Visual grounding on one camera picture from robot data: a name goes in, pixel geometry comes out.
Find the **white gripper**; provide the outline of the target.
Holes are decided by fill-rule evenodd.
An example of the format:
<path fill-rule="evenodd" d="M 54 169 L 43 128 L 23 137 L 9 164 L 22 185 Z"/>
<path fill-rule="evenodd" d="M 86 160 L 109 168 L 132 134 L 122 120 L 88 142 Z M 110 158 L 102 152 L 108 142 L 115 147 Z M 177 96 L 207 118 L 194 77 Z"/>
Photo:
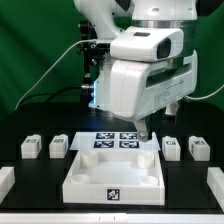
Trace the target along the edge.
<path fill-rule="evenodd" d="M 191 94 L 197 82 L 197 52 L 183 59 L 177 70 L 167 70 L 167 61 L 142 63 L 116 60 L 110 78 L 110 107 L 122 120 L 134 122 L 139 141 L 151 139 L 149 123 L 142 118 L 168 106 L 167 116 L 176 116 L 181 98 Z"/>

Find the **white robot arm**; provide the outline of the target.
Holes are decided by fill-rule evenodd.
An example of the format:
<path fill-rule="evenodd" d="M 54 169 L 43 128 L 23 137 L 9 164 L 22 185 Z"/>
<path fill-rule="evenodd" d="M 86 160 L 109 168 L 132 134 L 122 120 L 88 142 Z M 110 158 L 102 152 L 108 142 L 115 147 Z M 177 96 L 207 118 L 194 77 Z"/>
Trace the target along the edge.
<path fill-rule="evenodd" d="M 99 64 L 89 106 L 132 122 L 152 138 L 149 116 L 175 117 L 197 81 L 193 48 L 197 0 L 73 0 L 96 32 L 89 47 Z"/>

